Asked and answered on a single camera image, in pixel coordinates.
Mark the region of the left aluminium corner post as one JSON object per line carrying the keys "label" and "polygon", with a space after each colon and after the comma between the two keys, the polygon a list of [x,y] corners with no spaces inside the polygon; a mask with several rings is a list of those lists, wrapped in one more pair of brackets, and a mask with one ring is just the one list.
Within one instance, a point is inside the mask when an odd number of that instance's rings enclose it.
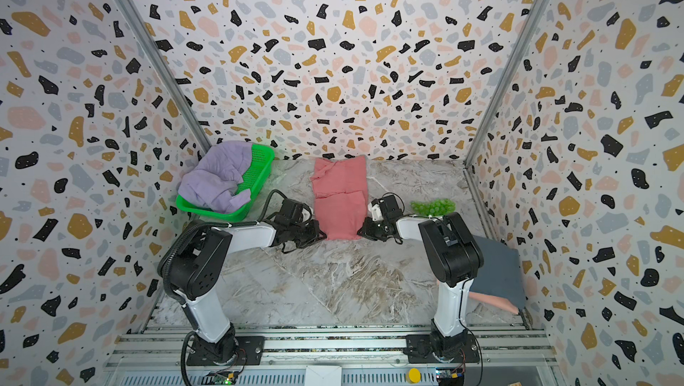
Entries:
{"label": "left aluminium corner post", "polygon": [[185,123],[196,139],[201,150],[206,153],[212,145],[208,136],[203,131],[198,119],[194,115],[191,106],[188,104],[185,94],[180,88],[174,76],[167,67],[164,58],[160,55],[160,51],[155,43],[153,37],[149,34],[145,27],[144,20],[139,14],[135,3],[132,0],[114,0],[120,12],[125,17],[130,26],[131,31],[137,38],[147,58],[149,58],[152,67],[157,72],[161,83],[169,91],[171,99],[176,103],[180,115],[185,120]]}

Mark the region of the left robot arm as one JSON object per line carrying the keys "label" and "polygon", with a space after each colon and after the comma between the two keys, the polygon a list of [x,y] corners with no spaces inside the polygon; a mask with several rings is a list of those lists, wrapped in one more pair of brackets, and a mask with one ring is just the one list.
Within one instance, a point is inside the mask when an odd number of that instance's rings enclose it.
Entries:
{"label": "left robot arm", "polygon": [[308,248],[327,238],[307,204],[285,198],[279,211],[237,223],[195,220],[162,257],[158,274],[165,294],[191,324],[193,354],[225,365],[238,354],[235,327],[224,314],[218,288],[229,255],[256,248]]}

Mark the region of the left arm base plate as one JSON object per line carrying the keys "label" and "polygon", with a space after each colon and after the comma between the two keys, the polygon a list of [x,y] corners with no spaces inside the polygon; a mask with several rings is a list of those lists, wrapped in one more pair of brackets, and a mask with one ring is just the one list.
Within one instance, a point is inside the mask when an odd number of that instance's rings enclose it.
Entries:
{"label": "left arm base plate", "polygon": [[193,341],[187,357],[188,366],[258,366],[265,348],[264,336],[230,336],[218,343],[201,338]]}

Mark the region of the lavender t-shirt in basket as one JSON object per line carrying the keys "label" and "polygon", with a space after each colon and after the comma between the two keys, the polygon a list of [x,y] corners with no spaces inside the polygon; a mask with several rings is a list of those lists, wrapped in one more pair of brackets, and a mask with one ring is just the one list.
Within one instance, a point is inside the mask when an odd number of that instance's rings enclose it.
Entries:
{"label": "lavender t-shirt in basket", "polygon": [[178,194],[199,208],[222,214],[235,213],[251,200],[249,189],[238,190],[251,163],[251,143],[220,143],[183,176]]}

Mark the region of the folded dark grey t-shirt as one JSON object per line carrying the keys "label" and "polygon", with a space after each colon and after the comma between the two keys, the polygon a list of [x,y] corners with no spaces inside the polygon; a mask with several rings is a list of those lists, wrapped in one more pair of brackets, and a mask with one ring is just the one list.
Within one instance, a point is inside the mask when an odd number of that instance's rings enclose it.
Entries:
{"label": "folded dark grey t-shirt", "polygon": [[525,290],[518,252],[483,236],[474,236],[474,239],[484,256],[484,265],[478,270],[470,292],[502,297],[519,311],[524,309]]}

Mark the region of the white box on rail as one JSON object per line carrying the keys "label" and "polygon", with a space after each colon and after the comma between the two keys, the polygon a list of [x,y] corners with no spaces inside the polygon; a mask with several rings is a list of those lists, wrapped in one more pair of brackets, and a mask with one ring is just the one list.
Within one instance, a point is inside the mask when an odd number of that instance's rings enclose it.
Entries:
{"label": "white box on rail", "polygon": [[304,386],[341,386],[341,366],[307,366]]}

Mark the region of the right aluminium corner post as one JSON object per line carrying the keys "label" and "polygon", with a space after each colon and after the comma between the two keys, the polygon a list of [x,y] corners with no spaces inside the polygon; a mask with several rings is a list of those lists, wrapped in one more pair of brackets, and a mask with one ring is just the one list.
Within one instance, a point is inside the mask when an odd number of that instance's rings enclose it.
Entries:
{"label": "right aluminium corner post", "polygon": [[502,77],[497,84],[495,92],[493,93],[492,101],[482,116],[481,124],[465,158],[464,166],[468,170],[475,164],[479,149],[484,147],[488,128],[493,123],[495,114],[504,101],[505,95],[511,86],[519,64],[527,52],[529,44],[534,36],[537,26],[539,25],[541,16],[545,11],[548,1],[549,0],[534,0],[533,4],[531,5],[527,19],[525,20],[518,39],[513,46],[513,50],[511,51],[511,55],[508,58],[506,66],[503,69]]}

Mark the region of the aluminium corner post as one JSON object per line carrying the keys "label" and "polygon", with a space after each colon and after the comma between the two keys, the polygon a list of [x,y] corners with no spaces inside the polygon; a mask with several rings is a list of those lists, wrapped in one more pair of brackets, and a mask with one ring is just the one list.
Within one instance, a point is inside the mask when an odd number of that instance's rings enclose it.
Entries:
{"label": "aluminium corner post", "polygon": [[502,77],[497,84],[495,92],[493,93],[492,101],[482,116],[481,124],[465,158],[464,166],[468,170],[475,164],[479,149],[484,147],[488,128],[493,123],[495,114],[504,101],[505,95],[511,86],[519,64],[527,52],[529,44],[534,36],[537,26],[539,25],[541,16],[545,11],[548,1],[549,0],[534,0],[533,4],[531,5],[527,19],[525,20],[518,39],[513,46],[513,50],[511,51],[511,55],[508,58],[506,66],[503,69]]}
{"label": "aluminium corner post", "polygon": [[149,58],[152,67],[157,72],[161,83],[169,91],[171,99],[176,103],[180,115],[185,120],[185,123],[196,139],[201,150],[206,153],[212,145],[208,136],[203,131],[198,119],[194,115],[191,106],[188,104],[185,94],[180,88],[174,76],[167,67],[164,58],[160,55],[160,51],[155,43],[153,37],[149,34],[145,27],[144,20],[139,14],[135,3],[132,0],[114,0],[120,12],[125,17],[130,26],[131,31],[137,38],[147,58]]}

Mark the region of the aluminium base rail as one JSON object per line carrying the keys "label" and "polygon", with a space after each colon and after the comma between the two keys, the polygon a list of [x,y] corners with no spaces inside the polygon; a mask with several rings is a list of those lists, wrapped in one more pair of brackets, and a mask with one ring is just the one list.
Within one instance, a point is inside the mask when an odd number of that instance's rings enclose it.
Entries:
{"label": "aluminium base rail", "polygon": [[[341,366],[342,385],[562,385],[547,335],[521,325],[476,325],[479,363],[412,364],[406,336],[427,327],[260,327],[237,336],[264,336],[258,366],[188,366],[185,331],[157,328],[120,339],[104,369],[105,385],[304,385],[307,366]],[[421,381],[409,384],[418,368]]]}

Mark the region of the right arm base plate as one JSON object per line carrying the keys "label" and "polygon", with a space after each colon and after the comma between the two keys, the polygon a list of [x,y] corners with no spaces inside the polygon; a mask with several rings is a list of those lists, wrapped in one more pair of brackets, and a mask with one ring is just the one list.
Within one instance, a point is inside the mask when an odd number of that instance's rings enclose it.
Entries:
{"label": "right arm base plate", "polygon": [[412,364],[480,362],[479,346],[467,331],[451,337],[443,337],[440,332],[410,334],[405,339],[403,354]]}

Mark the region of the green plastic basket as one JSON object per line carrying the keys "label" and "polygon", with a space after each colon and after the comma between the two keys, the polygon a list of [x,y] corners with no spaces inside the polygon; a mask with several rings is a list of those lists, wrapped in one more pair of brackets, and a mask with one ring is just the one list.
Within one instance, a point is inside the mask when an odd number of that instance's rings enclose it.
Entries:
{"label": "green plastic basket", "polygon": [[251,206],[256,201],[257,196],[265,185],[267,179],[272,172],[272,164],[275,158],[275,152],[271,147],[259,144],[252,144],[252,163],[249,170],[243,175],[244,183],[238,186],[239,191],[249,189],[251,191],[251,200],[235,213],[222,214],[215,213],[207,209],[199,208],[193,204],[188,203],[179,194],[176,197],[176,206],[179,210],[196,214],[198,216],[207,217],[219,221],[239,222],[244,220],[250,212]]}

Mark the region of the green plastic grape bunch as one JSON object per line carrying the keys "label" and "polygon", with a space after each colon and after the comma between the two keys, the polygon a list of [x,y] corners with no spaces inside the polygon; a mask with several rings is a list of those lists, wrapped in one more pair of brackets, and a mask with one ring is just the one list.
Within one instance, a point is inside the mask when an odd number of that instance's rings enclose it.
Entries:
{"label": "green plastic grape bunch", "polygon": [[425,217],[441,217],[456,211],[456,204],[450,199],[435,199],[429,202],[412,201],[411,209]]}

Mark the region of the folded salmon pink t-shirt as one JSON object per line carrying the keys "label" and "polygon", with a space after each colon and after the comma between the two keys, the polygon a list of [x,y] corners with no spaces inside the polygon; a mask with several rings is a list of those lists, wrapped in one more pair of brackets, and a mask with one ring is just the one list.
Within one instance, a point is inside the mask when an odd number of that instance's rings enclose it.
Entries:
{"label": "folded salmon pink t-shirt", "polygon": [[503,311],[508,311],[509,313],[514,314],[514,315],[519,313],[519,308],[517,306],[515,306],[508,299],[505,299],[502,297],[493,296],[493,295],[484,294],[484,293],[469,292],[468,298],[476,300],[478,302],[488,304],[488,305],[493,306],[497,309],[502,309]]}

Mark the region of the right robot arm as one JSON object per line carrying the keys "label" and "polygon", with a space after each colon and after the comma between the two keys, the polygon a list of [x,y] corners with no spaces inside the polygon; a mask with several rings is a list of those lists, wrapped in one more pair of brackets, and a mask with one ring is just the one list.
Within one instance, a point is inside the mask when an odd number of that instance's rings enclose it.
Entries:
{"label": "right robot arm", "polygon": [[484,255],[458,213],[442,217],[406,215],[397,195],[389,193],[369,204],[358,235],[372,241],[390,239],[402,245],[422,242],[438,287],[437,308],[428,334],[406,337],[404,354],[413,364],[478,362],[477,339],[466,326],[470,288],[484,266]]}

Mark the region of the yellow round button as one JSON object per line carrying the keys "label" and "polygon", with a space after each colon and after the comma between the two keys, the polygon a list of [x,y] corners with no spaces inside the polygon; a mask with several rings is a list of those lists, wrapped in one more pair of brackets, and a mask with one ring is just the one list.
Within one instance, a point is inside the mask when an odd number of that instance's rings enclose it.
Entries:
{"label": "yellow round button", "polygon": [[409,384],[418,384],[421,381],[420,370],[418,370],[418,368],[411,368],[407,377]]}

